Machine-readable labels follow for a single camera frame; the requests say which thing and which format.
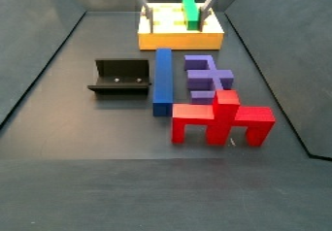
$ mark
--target gray floor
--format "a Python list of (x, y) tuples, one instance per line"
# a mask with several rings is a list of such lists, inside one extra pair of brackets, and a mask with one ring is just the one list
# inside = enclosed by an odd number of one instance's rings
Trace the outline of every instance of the gray floor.
[(153, 52), (137, 50), (133, 13), (86, 14), (1, 129), (2, 230), (330, 230), (330, 163), (307, 158), (218, 17), (222, 49), (174, 52), (176, 102), (187, 101), (183, 55), (212, 54), (242, 103), (273, 108), (263, 146), (248, 148), (235, 128), (223, 148), (207, 147), (200, 127), (172, 146), (149, 95), (96, 97), (95, 58), (148, 58), (152, 74)]
[(62, 46), (40, 82), (1, 130), (2, 158), (215, 158), (303, 156), (261, 75), (220, 16), (226, 37), (220, 51), (174, 51), (175, 101), (187, 102), (184, 54), (211, 54), (220, 69), (234, 73), (242, 104), (271, 106), (277, 124), (259, 149), (247, 148), (236, 128), (223, 148), (207, 147), (202, 127), (187, 129), (186, 143), (169, 143), (169, 119), (151, 116), (149, 95), (97, 97), (96, 58), (147, 58), (152, 80), (153, 52), (139, 52), (133, 13), (88, 14)]

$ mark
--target blue block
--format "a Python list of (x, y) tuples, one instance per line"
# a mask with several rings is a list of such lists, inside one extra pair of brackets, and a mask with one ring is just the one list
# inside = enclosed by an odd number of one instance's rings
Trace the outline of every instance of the blue block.
[(169, 103), (153, 103), (152, 104), (152, 116), (171, 116), (172, 104)]
[(172, 97), (172, 61), (171, 50), (155, 52), (152, 116), (171, 116)]

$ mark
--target purple cross-shaped block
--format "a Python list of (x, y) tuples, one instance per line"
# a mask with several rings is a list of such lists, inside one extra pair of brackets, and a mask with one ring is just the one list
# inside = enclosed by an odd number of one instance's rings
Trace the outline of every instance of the purple cross-shaped block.
[(231, 70), (218, 70), (211, 55), (186, 55), (184, 70), (191, 104), (211, 104), (214, 91), (231, 89)]

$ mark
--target green block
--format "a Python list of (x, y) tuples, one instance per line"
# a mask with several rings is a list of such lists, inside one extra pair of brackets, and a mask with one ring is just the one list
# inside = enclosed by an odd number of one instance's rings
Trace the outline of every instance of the green block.
[(182, 0), (186, 30), (198, 30), (198, 8), (194, 0)]

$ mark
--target building block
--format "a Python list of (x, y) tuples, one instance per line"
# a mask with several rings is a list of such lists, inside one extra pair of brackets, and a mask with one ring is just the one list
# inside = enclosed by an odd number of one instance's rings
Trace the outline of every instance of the building block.
[(232, 126), (246, 127), (248, 146), (258, 147), (274, 125), (274, 116), (267, 107), (243, 107), (239, 105), (234, 90), (216, 89), (210, 105), (174, 104), (171, 141), (184, 141), (187, 124), (206, 126), (208, 145), (223, 145)]
[(218, 50), (223, 41), (223, 28), (212, 10), (203, 20), (203, 28), (187, 30), (182, 3), (148, 3), (152, 8), (152, 33), (141, 8), (137, 30), (140, 50)]
[(194, 0), (182, 0), (186, 30), (198, 30), (198, 9)]
[(172, 102), (171, 50), (157, 49), (153, 67), (152, 116), (171, 116)]
[(211, 55), (186, 55), (184, 70), (191, 104), (211, 104), (214, 91), (231, 89), (231, 70), (218, 70)]

